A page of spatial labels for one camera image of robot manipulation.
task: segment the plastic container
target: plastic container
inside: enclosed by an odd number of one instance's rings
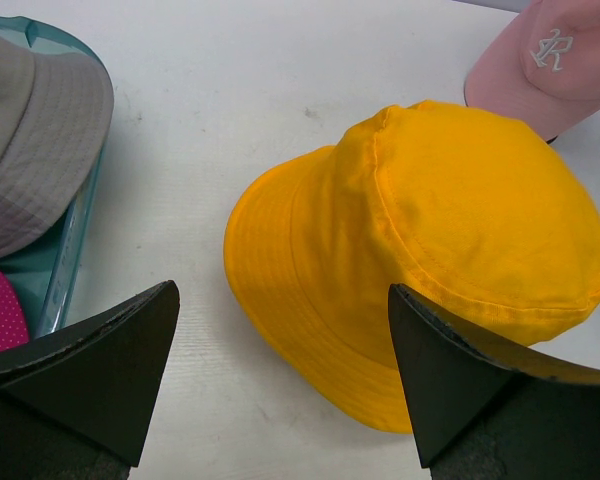
[[[0,35],[37,53],[79,52],[100,61],[72,35],[28,18],[0,17]],[[0,259],[0,270],[18,294],[32,338],[65,325],[103,156],[104,148],[62,218],[36,242]]]

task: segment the cap visor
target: cap visor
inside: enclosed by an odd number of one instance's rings
[[[270,170],[244,193],[225,235],[227,278],[260,334],[329,401],[372,428],[411,433],[398,370],[340,340],[312,307],[296,275],[291,212],[294,201],[302,199],[295,192],[331,149]]]
[[[106,70],[83,54],[36,55],[31,96],[0,160],[0,257],[46,232],[98,158],[111,122]]]
[[[550,140],[600,109],[600,100],[564,100],[535,87],[524,74],[520,55],[529,9],[520,13],[475,64],[465,83],[467,106],[523,120]]]

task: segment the tabletop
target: tabletop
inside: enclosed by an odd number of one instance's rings
[[[165,280],[182,308],[132,480],[418,480],[413,438],[364,427],[257,335],[224,277],[240,194],[390,104],[461,103],[513,18],[451,0],[11,0],[87,43],[116,106],[71,318]],[[600,208],[600,112],[554,147]],[[600,368],[600,307],[539,350]]]

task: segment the white embroidered logo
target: white embroidered logo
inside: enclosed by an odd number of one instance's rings
[[[560,66],[560,55],[571,50],[573,37],[561,37],[560,30],[557,28],[551,30],[551,33],[553,33],[553,37],[540,40],[538,42],[540,51],[538,53],[531,51],[531,56],[536,61],[538,67],[542,68],[549,65],[546,60],[549,55],[553,55],[553,67],[551,68],[551,71],[559,72],[562,70],[562,67]]]

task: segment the pink cap brim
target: pink cap brim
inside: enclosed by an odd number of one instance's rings
[[[467,76],[465,101],[469,107],[523,120],[550,140],[600,110],[600,100],[564,100],[527,80],[520,45],[528,16],[528,9],[519,14],[482,54]]]

